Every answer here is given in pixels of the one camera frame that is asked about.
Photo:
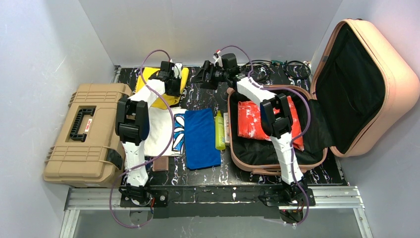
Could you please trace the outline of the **yellow-green spray bottle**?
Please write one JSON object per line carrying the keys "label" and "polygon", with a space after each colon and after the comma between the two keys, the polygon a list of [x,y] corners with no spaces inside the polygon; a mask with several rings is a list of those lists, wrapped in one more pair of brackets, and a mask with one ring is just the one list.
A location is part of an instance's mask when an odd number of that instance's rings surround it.
{"label": "yellow-green spray bottle", "polygon": [[214,117],[215,124],[215,147],[217,150],[225,150],[225,137],[224,137],[224,120],[221,111],[217,111]]}

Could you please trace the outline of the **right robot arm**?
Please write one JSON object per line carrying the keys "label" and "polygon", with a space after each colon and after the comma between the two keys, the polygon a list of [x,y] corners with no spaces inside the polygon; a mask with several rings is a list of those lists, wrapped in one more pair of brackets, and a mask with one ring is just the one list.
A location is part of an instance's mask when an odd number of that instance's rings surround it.
{"label": "right robot arm", "polygon": [[226,82],[259,106],[261,127],[275,148],[282,181],[288,185],[299,184],[303,174],[293,148],[293,118],[286,95],[274,94],[258,85],[252,77],[241,73],[236,63],[224,63],[220,66],[217,62],[206,60],[192,82],[200,83],[201,88],[211,90],[217,89],[219,83]]}

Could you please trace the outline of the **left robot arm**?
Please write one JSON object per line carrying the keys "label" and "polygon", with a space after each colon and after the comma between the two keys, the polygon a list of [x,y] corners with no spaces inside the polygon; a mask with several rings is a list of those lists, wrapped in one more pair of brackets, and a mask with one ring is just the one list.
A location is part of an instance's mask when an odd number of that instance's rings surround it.
{"label": "left robot arm", "polygon": [[150,132],[149,108],[157,99],[161,99],[173,116],[163,94],[180,95],[182,69],[181,63],[162,61],[157,73],[147,81],[140,74],[144,86],[137,93],[130,97],[123,96],[117,103],[115,133],[125,152],[124,170],[130,186],[143,187],[148,181],[144,147]]}

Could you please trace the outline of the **yellow garment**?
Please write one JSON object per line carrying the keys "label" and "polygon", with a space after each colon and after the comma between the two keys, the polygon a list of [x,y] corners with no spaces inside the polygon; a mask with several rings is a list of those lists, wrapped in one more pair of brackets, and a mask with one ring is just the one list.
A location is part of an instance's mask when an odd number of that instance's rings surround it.
{"label": "yellow garment", "polygon": [[[179,101],[180,101],[180,96],[169,96],[169,95],[167,95],[167,93],[165,92],[164,82],[162,82],[160,80],[152,80],[152,81],[149,80],[149,78],[152,75],[154,75],[155,73],[157,73],[159,70],[160,70],[160,68],[144,67],[143,68],[143,78],[144,78],[145,82],[154,91],[158,92],[163,97],[163,99],[167,102],[167,104],[169,106],[173,106],[175,104],[178,104]],[[178,91],[179,94],[181,94],[183,92],[183,90],[185,89],[188,74],[189,74],[189,69],[186,68],[186,67],[183,67],[182,70],[181,70],[181,82],[180,82],[180,88],[179,88],[179,91]],[[150,91],[148,87],[146,87],[145,90],[143,90],[142,89],[143,87],[145,87],[145,83],[142,80],[141,76],[138,76],[138,80],[137,80],[137,84],[136,84],[136,88],[135,88],[135,95],[137,95],[139,92],[140,92],[140,94],[142,94],[142,92],[145,91],[148,96],[152,96],[152,98],[155,99],[155,101],[151,105],[150,105],[151,101],[148,100],[148,104],[151,107],[159,108],[159,109],[162,109],[162,110],[167,110],[166,104],[164,103],[164,101],[159,96],[157,96],[155,93]]]}

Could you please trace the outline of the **white shirt blue print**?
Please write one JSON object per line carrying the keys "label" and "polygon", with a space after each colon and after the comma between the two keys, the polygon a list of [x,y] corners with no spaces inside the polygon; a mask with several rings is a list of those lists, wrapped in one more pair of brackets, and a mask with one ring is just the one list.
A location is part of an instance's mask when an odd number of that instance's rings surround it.
{"label": "white shirt blue print", "polygon": [[172,108],[173,118],[168,110],[149,108],[150,132],[145,141],[145,156],[156,157],[163,149],[163,156],[178,157],[184,154],[184,116],[186,109]]}

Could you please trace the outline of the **blue microfibre towel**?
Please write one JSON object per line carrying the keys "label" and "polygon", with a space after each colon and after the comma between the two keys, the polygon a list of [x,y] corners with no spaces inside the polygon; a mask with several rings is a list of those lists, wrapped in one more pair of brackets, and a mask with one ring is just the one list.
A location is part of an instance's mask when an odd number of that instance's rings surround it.
{"label": "blue microfibre towel", "polygon": [[199,170],[220,166],[220,152],[215,148],[212,110],[186,111],[184,119],[187,168]]}

